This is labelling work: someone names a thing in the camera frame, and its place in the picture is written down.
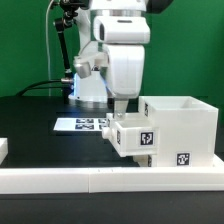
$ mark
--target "white base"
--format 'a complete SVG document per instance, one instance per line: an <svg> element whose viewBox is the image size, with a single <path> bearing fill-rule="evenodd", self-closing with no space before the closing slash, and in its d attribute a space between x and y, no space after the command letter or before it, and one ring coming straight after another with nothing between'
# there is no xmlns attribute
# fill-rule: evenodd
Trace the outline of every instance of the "white base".
<svg viewBox="0 0 224 224"><path fill-rule="evenodd" d="M1 161L7 140L0 139ZM0 169L0 194L223 191L224 162L213 167Z"/></svg>
<svg viewBox="0 0 224 224"><path fill-rule="evenodd" d="M91 76L84 79L75 74L74 92L69 95L69 99L87 103L107 103L107 91L100 73L92 71Z"/></svg>

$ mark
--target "robot mounting pole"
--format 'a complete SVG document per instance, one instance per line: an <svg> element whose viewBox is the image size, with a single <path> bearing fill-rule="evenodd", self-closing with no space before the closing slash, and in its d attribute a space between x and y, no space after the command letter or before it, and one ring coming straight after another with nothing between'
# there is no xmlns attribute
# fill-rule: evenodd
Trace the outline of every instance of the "robot mounting pole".
<svg viewBox="0 0 224 224"><path fill-rule="evenodd" d="M64 62L64 68L65 68L65 77L66 78L73 78L73 73L70 67L70 62L68 58L68 51L66 47L66 42L65 42L65 36L64 36L64 22L63 19L56 19L54 22L54 25L56 27L57 33L58 33L58 38L60 41L60 46L61 46L61 51L62 51L62 56L63 56L63 62Z"/></svg>

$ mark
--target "black table surface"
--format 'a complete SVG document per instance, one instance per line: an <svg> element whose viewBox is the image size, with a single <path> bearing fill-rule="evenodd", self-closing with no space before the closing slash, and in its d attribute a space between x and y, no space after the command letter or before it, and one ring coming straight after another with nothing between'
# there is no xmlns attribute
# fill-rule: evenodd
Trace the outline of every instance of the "black table surface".
<svg viewBox="0 0 224 224"><path fill-rule="evenodd" d="M131 104L129 111L136 111ZM110 110L64 105L60 97L0 98L1 169L138 166L99 132L55 132L58 117L102 118ZM216 151L223 156L223 129ZM0 223L224 223L224 192L0 195Z"/></svg>

